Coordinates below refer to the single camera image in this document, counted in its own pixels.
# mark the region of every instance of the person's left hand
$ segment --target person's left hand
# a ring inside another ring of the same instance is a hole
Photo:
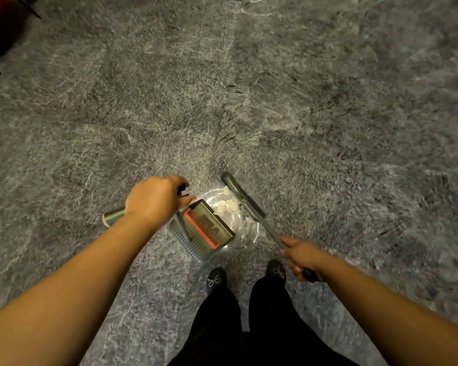
[[[136,184],[125,201],[125,215],[138,216],[155,231],[159,230],[177,210],[185,208],[195,196],[177,195],[180,186],[188,187],[189,182],[177,175],[168,178],[151,177]]]

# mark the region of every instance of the black handle grip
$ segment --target black handle grip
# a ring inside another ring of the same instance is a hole
[[[302,276],[305,277],[309,283],[315,283],[319,280],[317,273],[308,268],[302,268]]]

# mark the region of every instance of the person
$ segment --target person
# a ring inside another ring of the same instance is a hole
[[[137,254],[173,214],[193,201],[177,196],[180,176],[134,186],[125,216],[58,271],[0,310],[0,365],[77,365],[105,319]],[[317,272],[393,365],[458,366],[458,326],[375,282],[307,241],[284,238],[283,255]],[[301,320],[277,261],[250,296],[250,332],[221,268],[207,279],[189,337],[171,365],[354,364],[332,351]]]

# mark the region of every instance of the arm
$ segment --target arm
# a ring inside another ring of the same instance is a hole
[[[107,315],[137,254],[193,196],[179,176],[137,184],[126,214],[61,269],[0,310],[0,366],[75,365]]]
[[[309,242],[282,240],[293,274],[304,281],[299,266],[316,271],[389,364],[458,366],[458,326]]]

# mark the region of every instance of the hand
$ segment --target hand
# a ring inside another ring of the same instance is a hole
[[[317,248],[308,241],[282,237],[282,241],[289,248],[282,250],[282,254],[290,259],[289,267],[300,281],[305,281],[305,277],[302,276],[300,267],[310,268],[315,271],[319,277],[319,281],[325,282],[325,278],[320,273],[326,260],[332,258],[332,256],[323,250]]]
[[[188,187],[189,182],[181,176],[168,178],[151,177],[136,184],[125,201],[125,215],[145,220],[154,231],[159,230],[177,210],[185,208],[195,196],[177,196],[180,186]]]

